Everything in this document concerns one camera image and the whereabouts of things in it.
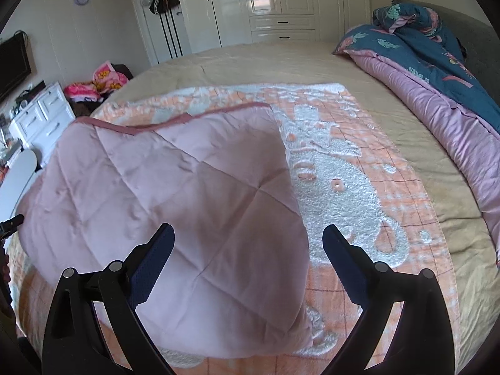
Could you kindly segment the person's left hand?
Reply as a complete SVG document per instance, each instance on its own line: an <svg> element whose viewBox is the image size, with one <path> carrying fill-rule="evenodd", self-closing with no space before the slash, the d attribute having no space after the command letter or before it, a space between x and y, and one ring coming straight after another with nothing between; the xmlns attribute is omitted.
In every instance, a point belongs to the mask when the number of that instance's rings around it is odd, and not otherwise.
<svg viewBox="0 0 500 375"><path fill-rule="evenodd" d="M1 241L1 311L3 313L8 313L11 308L11 296L10 296L10 289L9 289L9 281L10 281L10 276L9 276L9 267L8 267L8 255L5 252L4 248L4 241Z"/></svg>

